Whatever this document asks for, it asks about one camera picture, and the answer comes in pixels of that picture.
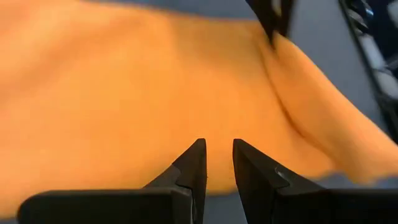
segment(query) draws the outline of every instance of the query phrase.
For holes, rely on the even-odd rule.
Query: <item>orange towel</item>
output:
[[[243,138],[309,178],[398,173],[398,148],[255,21],[83,1],[0,3],[0,218],[49,189],[131,189],[197,138],[208,190]]]

